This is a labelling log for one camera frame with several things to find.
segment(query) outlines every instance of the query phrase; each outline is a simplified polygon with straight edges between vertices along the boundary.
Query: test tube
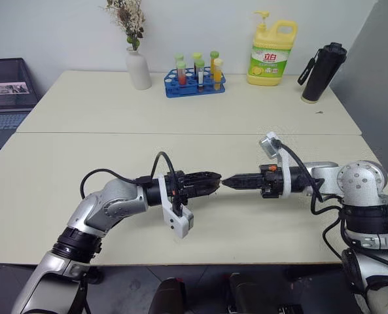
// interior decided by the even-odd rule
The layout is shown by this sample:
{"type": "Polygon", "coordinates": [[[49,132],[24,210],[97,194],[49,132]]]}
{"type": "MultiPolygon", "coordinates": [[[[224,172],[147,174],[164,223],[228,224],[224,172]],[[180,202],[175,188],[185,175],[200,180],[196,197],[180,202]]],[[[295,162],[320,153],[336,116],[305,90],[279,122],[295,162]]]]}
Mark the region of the test tube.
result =
{"type": "Polygon", "coordinates": [[[178,61],[183,61],[183,54],[175,54],[175,64],[178,64],[178,61]]]}
{"type": "Polygon", "coordinates": [[[201,59],[202,58],[202,53],[201,52],[194,52],[192,54],[192,59],[194,60],[194,76],[196,77],[196,65],[195,65],[195,61],[197,59],[201,59]]]}
{"type": "Polygon", "coordinates": [[[211,74],[214,74],[214,60],[217,59],[220,54],[218,51],[211,51],[209,56],[211,57],[211,62],[210,62],[210,70],[211,70],[211,74]]]}
{"type": "Polygon", "coordinates": [[[185,85],[186,84],[186,63],[185,63],[185,61],[178,61],[176,68],[177,68],[179,85],[185,85]]]}
{"type": "Polygon", "coordinates": [[[221,88],[221,78],[222,78],[222,59],[214,59],[214,90],[220,90],[221,88]]]}
{"type": "Polygon", "coordinates": [[[198,78],[198,91],[201,93],[204,91],[204,66],[205,62],[202,59],[195,61],[197,78],[198,78]]]}

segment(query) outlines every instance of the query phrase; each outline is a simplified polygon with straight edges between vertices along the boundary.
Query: floor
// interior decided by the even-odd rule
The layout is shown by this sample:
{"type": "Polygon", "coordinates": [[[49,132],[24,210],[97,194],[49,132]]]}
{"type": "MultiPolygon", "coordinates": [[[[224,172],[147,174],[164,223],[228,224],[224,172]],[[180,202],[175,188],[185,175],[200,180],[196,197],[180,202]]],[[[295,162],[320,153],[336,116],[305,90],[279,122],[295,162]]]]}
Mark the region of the floor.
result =
{"type": "MultiPolygon", "coordinates": [[[[227,313],[224,281],[227,275],[241,272],[253,276],[267,298],[280,304],[301,304],[306,314],[360,313],[338,267],[293,283],[286,280],[286,271],[292,269],[287,265],[103,267],[105,278],[101,284],[89,286],[88,303],[93,314],[148,313],[160,282],[178,277],[186,285],[187,313],[227,313]]],[[[312,271],[314,266],[304,268],[312,271]]],[[[0,314],[10,313],[31,272],[32,268],[0,265],[0,314]]]]}

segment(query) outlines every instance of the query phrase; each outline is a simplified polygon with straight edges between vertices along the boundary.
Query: red liquid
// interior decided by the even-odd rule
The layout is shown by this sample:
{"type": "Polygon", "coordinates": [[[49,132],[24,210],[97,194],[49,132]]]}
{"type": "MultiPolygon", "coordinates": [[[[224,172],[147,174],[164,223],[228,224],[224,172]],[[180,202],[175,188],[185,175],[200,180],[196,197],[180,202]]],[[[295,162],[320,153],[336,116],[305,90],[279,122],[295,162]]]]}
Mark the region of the red liquid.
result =
{"type": "Polygon", "coordinates": [[[179,85],[186,85],[185,69],[178,69],[178,83],[179,85]]]}

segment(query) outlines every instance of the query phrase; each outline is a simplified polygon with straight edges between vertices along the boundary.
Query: yellow bottle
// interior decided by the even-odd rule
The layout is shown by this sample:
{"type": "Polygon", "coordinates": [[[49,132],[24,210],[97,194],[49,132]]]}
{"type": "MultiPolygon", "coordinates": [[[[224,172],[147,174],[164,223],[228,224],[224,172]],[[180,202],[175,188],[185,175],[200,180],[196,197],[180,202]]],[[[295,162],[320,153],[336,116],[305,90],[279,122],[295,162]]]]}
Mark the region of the yellow bottle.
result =
{"type": "MultiPolygon", "coordinates": [[[[265,22],[270,13],[256,11],[265,22]]],[[[281,82],[287,59],[297,34],[297,23],[277,21],[270,29],[261,23],[253,38],[251,64],[247,72],[247,81],[254,85],[275,86],[281,82]],[[280,27],[291,27],[290,33],[280,33],[280,27]]]]}

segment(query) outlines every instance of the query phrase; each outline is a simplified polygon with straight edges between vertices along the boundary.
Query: black cable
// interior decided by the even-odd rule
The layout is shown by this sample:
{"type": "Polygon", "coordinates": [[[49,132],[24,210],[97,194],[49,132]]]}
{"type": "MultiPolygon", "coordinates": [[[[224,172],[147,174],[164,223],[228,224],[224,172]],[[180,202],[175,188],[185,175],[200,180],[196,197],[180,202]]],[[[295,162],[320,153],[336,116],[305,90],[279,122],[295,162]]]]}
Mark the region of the black cable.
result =
{"type": "MultiPolygon", "coordinates": [[[[317,179],[317,188],[320,188],[320,186],[322,186],[322,184],[325,182],[324,179],[317,179]]],[[[325,211],[316,211],[316,201],[317,201],[317,197],[316,197],[316,194],[313,193],[311,195],[311,201],[310,201],[310,211],[313,215],[319,215],[321,213],[324,213],[325,211]]]]}
{"type": "Polygon", "coordinates": [[[384,258],[378,257],[374,254],[371,254],[368,252],[369,249],[363,249],[361,247],[358,247],[357,245],[354,245],[352,241],[348,239],[348,237],[345,234],[345,219],[341,216],[341,221],[340,221],[340,235],[342,236],[343,241],[345,244],[353,249],[355,252],[358,252],[360,254],[363,254],[369,258],[372,258],[373,260],[376,260],[377,262],[380,262],[382,264],[385,264],[388,266],[388,260],[385,260],[384,258]]]}
{"type": "Polygon", "coordinates": [[[92,314],[89,308],[88,300],[84,301],[84,310],[86,311],[86,314],[92,314]]]}
{"type": "Polygon", "coordinates": [[[325,198],[323,198],[323,201],[331,200],[331,199],[337,199],[340,203],[342,203],[342,198],[339,195],[336,194],[329,194],[325,198]]]}
{"type": "Polygon", "coordinates": [[[342,207],[339,207],[339,206],[336,206],[336,205],[331,205],[331,206],[327,206],[325,208],[322,208],[318,211],[315,210],[315,202],[313,202],[313,198],[311,198],[312,202],[311,202],[311,208],[310,208],[310,211],[313,215],[320,215],[320,214],[323,214],[323,213],[326,213],[327,211],[331,211],[332,209],[337,209],[339,211],[342,210],[342,207]]]}
{"type": "Polygon", "coordinates": [[[165,158],[165,161],[168,164],[169,172],[171,173],[171,176],[173,177],[173,195],[179,200],[178,178],[176,176],[175,170],[173,168],[172,162],[170,161],[168,154],[166,154],[165,152],[159,152],[156,155],[156,159],[154,159],[153,168],[152,168],[152,172],[150,174],[150,177],[153,179],[154,172],[156,171],[157,163],[158,163],[160,157],[165,158]]]}
{"type": "Polygon", "coordinates": [[[283,144],[280,140],[275,140],[276,146],[281,147],[285,149],[292,159],[297,163],[298,167],[301,169],[302,173],[306,177],[307,181],[310,183],[313,193],[316,194],[317,199],[319,202],[323,202],[322,195],[320,194],[319,188],[316,186],[315,179],[310,175],[309,171],[307,170],[307,167],[304,165],[304,163],[301,161],[301,159],[296,155],[295,152],[292,151],[291,148],[289,148],[287,145],[283,144]]]}
{"type": "Polygon", "coordinates": [[[88,180],[88,178],[91,175],[98,173],[98,172],[107,172],[107,173],[113,175],[114,177],[116,177],[117,179],[123,180],[124,182],[136,184],[136,182],[134,180],[124,178],[123,176],[115,173],[114,171],[112,171],[110,169],[105,169],[105,168],[95,169],[95,170],[92,170],[91,172],[89,172],[87,175],[85,175],[84,178],[82,179],[82,181],[80,182],[80,196],[82,196],[82,199],[84,199],[86,197],[84,195],[84,184],[85,184],[86,180],[88,180]]]}
{"type": "Polygon", "coordinates": [[[340,217],[338,216],[338,218],[332,223],[330,224],[329,226],[326,227],[326,229],[323,230],[323,233],[322,233],[322,238],[323,238],[323,241],[326,243],[326,245],[328,246],[328,248],[339,258],[341,259],[341,256],[340,254],[333,248],[333,246],[329,243],[326,235],[327,233],[333,229],[335,226],[337,226],[338,224],[340,223],[340,217]]]}

